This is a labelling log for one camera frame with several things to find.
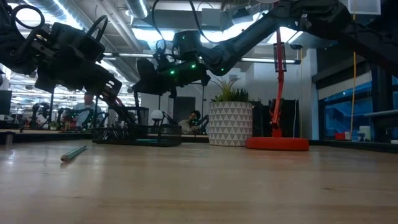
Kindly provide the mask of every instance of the person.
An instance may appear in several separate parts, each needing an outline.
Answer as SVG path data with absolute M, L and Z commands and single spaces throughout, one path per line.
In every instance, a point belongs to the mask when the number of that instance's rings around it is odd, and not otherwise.
M 199 130 L 199 127 L 195 126 L 195 125 L 191 125 L 191 121 L 193 121 L 194 119 L 199 119 L 199 118 L 200 118 L 200 112 L 195 110 L 189 114 L 188 119 L 184 119 L 184 120 L 180 121 L 178 123 L 178 125 L 182 127 L 182 133 L 183 134 L 195 134 Z
M 94 95 L 85 93 L 84 102 L 76 104 L 73 109 L 74 110 L 83 110 L 85 108 L 90 108 L 95 111 L 95 103 L 93 101 Z M 101 108 L 97 106 L 97 113 L 101 112 Z M 86 120 L 87 116 L 89 115 L 90 111 L 83 111 L 76 117 L 76 126 L 81 127 L 83 122 Z M 97 118 L 97 123 L 101 122 L 100 119 L 103 118 L 102 115 L 99 115 Z

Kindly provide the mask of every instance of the white wall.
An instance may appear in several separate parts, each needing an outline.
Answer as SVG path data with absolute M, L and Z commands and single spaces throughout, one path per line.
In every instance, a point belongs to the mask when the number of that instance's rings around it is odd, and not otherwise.
M 287 65 L 285 72 L 285 83 L 282 97 L 286 100 L 298 99 L 300 102 L 300 113 L 303 119 L 303 137 L 318 139 L 318 96 L 315 84 L 312 83 L 311 76 L 317 72 L 316 50 L 307 50 L 306 57 L 301 65 Z M 235 87 L 245 88 L 249 92 L 250 99 L 261 100 L 263 105 L 276 98 L 277 95 L 277 76 L 274 64 L 254 63 L 246 71 L 241 72 L 238 68 L 233 68 L 222 78 L 229 81 L 229 75 L 237 75 L 239 79 Z M 196 98 L 196 110 L 201 111 L 201 85 L 188 85 L 177 88 L 177 96 L 191 96 Z M 219 88 L 212 82 L 205 87 L 205 99 L 203 105 L 203 115 L 208 114 L 211 99 L 219 94 Z M 168 112 L 172 117 L 173 100 L 169 99 L 170 93 L 160 97 L 160 110 Z M 149 108 L 149 114 L 158 109 L 158 96 L 141 94 L 141 105 Z

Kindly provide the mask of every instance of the wooden table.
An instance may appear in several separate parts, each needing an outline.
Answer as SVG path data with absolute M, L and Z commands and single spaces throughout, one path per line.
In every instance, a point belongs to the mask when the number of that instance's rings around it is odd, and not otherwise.
M 331 147 L 14 144 L 0 147 L 0 223 L 397 223 L 397 173 L 397 155 Z

